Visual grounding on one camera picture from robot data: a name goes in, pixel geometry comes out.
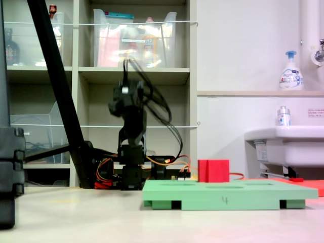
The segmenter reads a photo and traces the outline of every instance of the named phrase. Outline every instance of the soap dispenser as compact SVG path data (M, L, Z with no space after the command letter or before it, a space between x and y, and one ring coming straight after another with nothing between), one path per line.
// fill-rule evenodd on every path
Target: soap dispenser
M279 82L279 90L304 90L304 79L299 68L294 62L295 51L286 52L288 63L282 72Z

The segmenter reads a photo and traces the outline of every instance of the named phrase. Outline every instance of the green board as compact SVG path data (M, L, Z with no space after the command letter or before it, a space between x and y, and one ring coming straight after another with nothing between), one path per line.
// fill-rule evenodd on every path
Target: green board
M272 180L236 180L229 183L148 180L143 188L144 206L153 209L303 209L308 198L318 198L317 189Z

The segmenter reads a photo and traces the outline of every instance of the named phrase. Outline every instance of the white sink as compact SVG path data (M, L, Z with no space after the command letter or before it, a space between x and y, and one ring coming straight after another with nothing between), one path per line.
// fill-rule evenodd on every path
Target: white sink
M286 167L324 167L324 126L289 126L245 133L256 144L258 160Z

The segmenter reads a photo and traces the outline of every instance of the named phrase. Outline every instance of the plastic storage bin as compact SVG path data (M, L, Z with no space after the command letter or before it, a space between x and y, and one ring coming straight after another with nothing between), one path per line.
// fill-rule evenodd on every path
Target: plastic storage bin
M72 61L72 26L64 13L56 13L53 31L64 66ZM46 66L35 26L33 24L5 23L7 65Z
M175 21L168 13L165 21ZM142 67L175 67L175 23L109 25L104 12L94 9L96 67L122 67L134 58Z
M13 127L19 127L24 130L26 139L26 154L53 148L59 145L67 144L67 138L57 103L55 102L49 114L38 115L11 115L10 122ZM14 124L29 125L59 125L59 126L24 126ZM50 156L32 163L38 164L68 164L70 163L69 153L62 153Z

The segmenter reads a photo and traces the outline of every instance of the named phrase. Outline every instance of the floor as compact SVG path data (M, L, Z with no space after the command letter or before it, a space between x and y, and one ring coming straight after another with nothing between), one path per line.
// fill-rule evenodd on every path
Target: floor
M140 191L27 188L1 243L324 242L324 198L305 210L152 211Z

